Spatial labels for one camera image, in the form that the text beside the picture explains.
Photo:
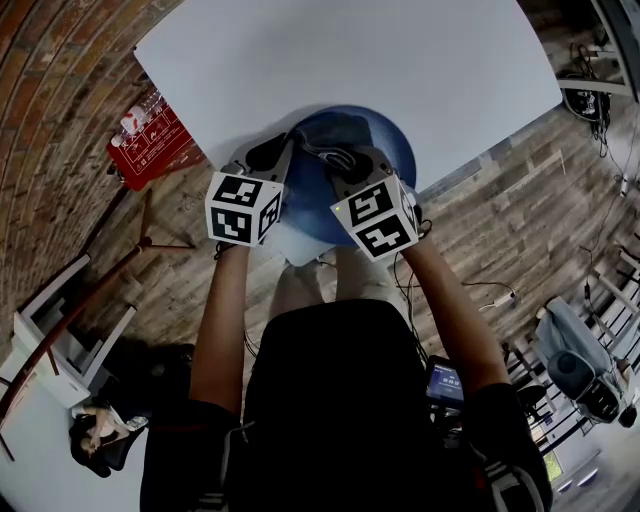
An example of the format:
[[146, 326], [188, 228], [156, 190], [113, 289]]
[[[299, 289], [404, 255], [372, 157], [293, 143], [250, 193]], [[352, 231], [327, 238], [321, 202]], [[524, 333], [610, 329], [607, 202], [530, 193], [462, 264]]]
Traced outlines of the person's left leg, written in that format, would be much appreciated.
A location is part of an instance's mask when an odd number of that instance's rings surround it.
[[278, 279], [271, 301], [269, 319], [324, 302], [317, 272], [320, 263], [311, 261], [296, 267], [287, 263]]

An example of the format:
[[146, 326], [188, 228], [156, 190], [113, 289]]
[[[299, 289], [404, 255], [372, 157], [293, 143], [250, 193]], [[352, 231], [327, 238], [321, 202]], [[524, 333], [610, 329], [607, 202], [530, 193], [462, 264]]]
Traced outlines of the black device with screen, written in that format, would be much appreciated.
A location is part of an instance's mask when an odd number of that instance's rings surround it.
[[462, 385], [451, 362], [430, 356], [426, 365], [428, 384], [426, 396], [431, 405], [461, 411], [464, 406]]

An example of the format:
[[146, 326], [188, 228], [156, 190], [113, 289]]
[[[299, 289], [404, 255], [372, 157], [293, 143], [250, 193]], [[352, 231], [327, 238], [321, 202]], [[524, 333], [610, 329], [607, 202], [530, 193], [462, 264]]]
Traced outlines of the blue denim garment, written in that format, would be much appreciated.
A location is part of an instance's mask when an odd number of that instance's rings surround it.
[[615, 381], [609, 352], [561, 297], [547, 303], [535, 330], [533, 346], [554, 383], [556, 377], [550, 370], [550, 361], [557, 353], [564, 351], [581, 356], [597, 377], [603, 377], [610, 384]]

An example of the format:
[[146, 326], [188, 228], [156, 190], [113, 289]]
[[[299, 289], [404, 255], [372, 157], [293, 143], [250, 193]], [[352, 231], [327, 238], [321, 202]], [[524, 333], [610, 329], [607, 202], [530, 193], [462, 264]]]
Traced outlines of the gray office chair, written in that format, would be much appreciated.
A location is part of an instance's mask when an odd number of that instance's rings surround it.
[[547, 372], [556, 387], [593, 423], [618, 422], [623, 428], [636, 423], [636, 387], [627, 360], [611, 356], [608, 369], [597, 369], [575, 352], [560, 351], [549, 360]]

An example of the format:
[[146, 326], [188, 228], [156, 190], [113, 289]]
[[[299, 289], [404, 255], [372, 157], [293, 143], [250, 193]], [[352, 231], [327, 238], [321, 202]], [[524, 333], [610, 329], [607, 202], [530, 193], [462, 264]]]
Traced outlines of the gray cloth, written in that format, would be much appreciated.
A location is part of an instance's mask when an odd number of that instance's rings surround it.
[[341, 172], [356, 168], [356, 149], [373, 146], [368, 121], [342, 112], [310, 116], [294, 128], [292, 136], [304, 152]]

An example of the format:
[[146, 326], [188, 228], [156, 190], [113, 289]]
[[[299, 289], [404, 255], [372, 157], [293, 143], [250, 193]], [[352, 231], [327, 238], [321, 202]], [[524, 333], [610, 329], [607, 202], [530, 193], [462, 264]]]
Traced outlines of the person's black shirt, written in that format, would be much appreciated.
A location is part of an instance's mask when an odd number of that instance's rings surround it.
[[352, 300], [269, 322], [242, 416], [190, 399], [157, 408], [140, 512], [550, 512], [552, 501], [514, 388], [466, 398], [461, 443], [447, 447], [406, 322]]

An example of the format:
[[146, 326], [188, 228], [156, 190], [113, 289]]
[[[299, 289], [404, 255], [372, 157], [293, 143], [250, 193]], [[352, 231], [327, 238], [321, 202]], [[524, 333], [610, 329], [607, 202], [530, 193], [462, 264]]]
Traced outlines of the white cabinet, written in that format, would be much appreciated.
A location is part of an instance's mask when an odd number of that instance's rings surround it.
[[[65, 298], [62, 289], [90, 261], [91, 257], [87, 254], [78, 258], [54, 277], [22, 310], [13, 313], [11, 351], [4, 364], [0, 365], [0, 395], [6, 389], [2, 381], [13, 380], [39, 342], [63, 318]], [[103, 373], [102, 366], [107, 355], [135, 313], [135, 307], [128, 307], [108, 337], [97, 340], [91, 349], [85, 348], [72, 334], [71, 328], [66, 327], [51, 348], [56, 365], [52, 366], [48, 358], [43, 357], [27, 385], [38, 382], [66, 409], [84, 401], [90, 394], [94, 379]]]

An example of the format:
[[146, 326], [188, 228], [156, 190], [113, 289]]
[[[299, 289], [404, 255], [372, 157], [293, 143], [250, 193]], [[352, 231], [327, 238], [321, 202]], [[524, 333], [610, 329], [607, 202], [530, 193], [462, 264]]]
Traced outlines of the black and beige bag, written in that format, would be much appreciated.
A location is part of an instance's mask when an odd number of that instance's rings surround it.
[[109, 403], [84, 403], [71, 409], [70, 453], [100, 478], [122, 471], [128, 454], [149, 423], [147, 415], [119, 412]]

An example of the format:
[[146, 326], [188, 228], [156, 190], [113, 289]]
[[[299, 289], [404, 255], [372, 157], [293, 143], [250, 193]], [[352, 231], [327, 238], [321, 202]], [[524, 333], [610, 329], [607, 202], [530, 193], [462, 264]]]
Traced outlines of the person's leg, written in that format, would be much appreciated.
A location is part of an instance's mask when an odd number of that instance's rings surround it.
[[271, 301], [269, 319], [324, 302], [317, 272], [320, 263], [311, 261], [296, 267], [287, 263], [278, 279]]
[[379, 300], [397, 304], [399, 291], [388, 269], [353, 247], [335, 249], [336, 300]]

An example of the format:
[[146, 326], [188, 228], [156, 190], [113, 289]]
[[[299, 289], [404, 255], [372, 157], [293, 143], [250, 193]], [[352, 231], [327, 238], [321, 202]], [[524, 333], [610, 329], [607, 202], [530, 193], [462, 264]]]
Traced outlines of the black round floor device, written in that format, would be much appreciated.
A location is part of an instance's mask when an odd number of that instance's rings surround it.
[[561, 89], [564, 105], [577, 117], [588, 121], [608, 121], [610, 112], [610, 95], [604, 92]]

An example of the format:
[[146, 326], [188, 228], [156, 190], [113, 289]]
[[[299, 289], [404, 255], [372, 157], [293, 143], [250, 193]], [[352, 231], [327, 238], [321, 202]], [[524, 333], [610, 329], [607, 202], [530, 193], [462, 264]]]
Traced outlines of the red fire extinguisher box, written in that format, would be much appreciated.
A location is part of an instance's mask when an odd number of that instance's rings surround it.
[[106, 151], [124, 184], [135, 191], [149, 182], [201, 163], [203, 151], [156, 87], [120, 119]]

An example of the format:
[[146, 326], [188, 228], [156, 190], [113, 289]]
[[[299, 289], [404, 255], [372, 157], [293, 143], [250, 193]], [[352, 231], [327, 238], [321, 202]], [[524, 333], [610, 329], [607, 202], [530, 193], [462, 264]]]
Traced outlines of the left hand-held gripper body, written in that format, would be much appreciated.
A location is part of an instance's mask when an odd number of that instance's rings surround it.
[[237, 161], [216, 171], [205, 198], [208, 236], [256, 247], [279, 221], [284, 185], [254, 177]]

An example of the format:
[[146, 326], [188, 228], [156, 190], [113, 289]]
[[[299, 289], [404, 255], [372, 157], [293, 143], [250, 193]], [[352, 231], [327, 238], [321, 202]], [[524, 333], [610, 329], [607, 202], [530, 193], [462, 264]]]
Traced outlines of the big blue plate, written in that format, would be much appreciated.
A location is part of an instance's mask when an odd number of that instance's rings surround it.
[[[399, 177], [408, 185], [416, 184], [416, 164], [412, 148], [403, 132], [384, 115], [361, 106], [336, 105], [323, 108], [301, 119], [324, 112], [342, 112], [365, 118], [370, 127], [373, 147], [382, 150]], [[364, 186], [371, 173], [371, 161], [356, 149], [356, 168], [344, 172], [350, 186]], [[330, 167], [304, 152], [296, 143], [286, 179], [287, 195], [284, 200], [282, 222], [316, 240], [335, 245], [353, 246], [355, 242], [340, 225], [330, 207], [342, 200], [337, 198], [325, 175]]]

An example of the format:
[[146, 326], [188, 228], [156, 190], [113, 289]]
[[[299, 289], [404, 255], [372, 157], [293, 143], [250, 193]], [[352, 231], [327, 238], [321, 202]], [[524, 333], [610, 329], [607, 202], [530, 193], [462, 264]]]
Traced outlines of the person's right leg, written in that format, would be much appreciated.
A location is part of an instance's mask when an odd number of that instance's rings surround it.
[[353, 247], [335, 249], [336, 300], [379, 300], [397, 304], [399, 291], [388, 269]]

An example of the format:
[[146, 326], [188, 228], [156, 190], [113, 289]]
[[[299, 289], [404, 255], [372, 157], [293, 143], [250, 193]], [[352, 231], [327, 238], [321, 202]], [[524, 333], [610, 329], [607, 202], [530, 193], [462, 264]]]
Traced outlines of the person's left forearm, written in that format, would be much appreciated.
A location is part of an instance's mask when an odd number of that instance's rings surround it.
[[244, 372], [244, 314], [250, 248], [219, 257], [207, 297], [191, 372], [190, 397], [238, 416]]

